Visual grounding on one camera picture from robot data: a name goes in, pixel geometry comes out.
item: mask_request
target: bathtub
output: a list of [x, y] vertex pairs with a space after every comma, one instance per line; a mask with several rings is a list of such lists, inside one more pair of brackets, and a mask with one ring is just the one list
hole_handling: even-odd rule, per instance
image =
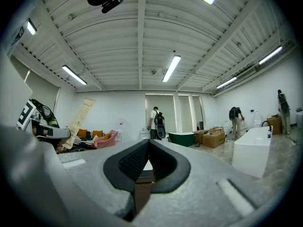
[[251, 176], [263, 177], [271, 142], [271, 138], [267, 138], [268, 130], [269, 126], [253, 128], [235, 141], [232, 157], [234, 168]]

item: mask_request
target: backpack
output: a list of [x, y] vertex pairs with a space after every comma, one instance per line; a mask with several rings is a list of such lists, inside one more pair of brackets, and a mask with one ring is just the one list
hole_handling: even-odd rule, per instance
[[236, 117], [236, 111], [237, 111], [237, 108], [236, 107], [232, 107], [232, 109], [229, 111], [229, 119], [231, 121], [233, 121]]
[[164, 117], [161, 112], [156, 111], [156, 117], [154, 119], [155, 125], [164, 125]]
[[284, 93], [280, 93], [278, 95], [278, 100], [279, 100], [279, 103], [281, 105], [282, 113], [288, 114], [289, 113], [289, 106], [288, 106], [288, 103], [287, 103], [287, 101], [285, 99]]

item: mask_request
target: brown box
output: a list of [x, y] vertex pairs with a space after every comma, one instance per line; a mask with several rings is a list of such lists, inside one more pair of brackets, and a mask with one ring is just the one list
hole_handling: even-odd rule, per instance
[[203, 135], [207, 134], [207, 130], [194, 131], [195, 134], [195, 144], [203, 143]]
[[273, 126], [273, 135], [281, 134], [282, 121], [281, 117], [269, 117], [267, 121]]
[[203, 135], [203, 145], [211, 148], [216, 148], [222, 145], [224, 140], [225, 132], [223, 129], [210, 129], [207, 134]]

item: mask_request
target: khaki pants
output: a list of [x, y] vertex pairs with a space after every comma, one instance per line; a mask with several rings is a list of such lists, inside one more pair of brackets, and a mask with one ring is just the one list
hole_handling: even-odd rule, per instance
[[232, 131], [233, 131], [234, 138], [237, 138], [240, 135], [240, 119], [237, 117], [235, 117], [232, 120]]
[[290, 131], [289, 114], [284, 114], [281, 112], [281, 119], [283, 134], [287, 134]]

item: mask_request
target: ceiling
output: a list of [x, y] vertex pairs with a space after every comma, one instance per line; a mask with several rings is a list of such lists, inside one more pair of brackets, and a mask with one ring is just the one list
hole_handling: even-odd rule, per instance
[[[84, 0], [41, 0], [30, 16], [37, 33], [26, 31], [13, 54], [56, 86], [75, 91], [216, 93], [216, 86], [279, 44], [293, 44], [272, 0], [124, 0], [107, 14], [101, 10]], [[181, 61], [162, 83], [174, 55]], [[88, 84], [69, 77], [63, 65]]]

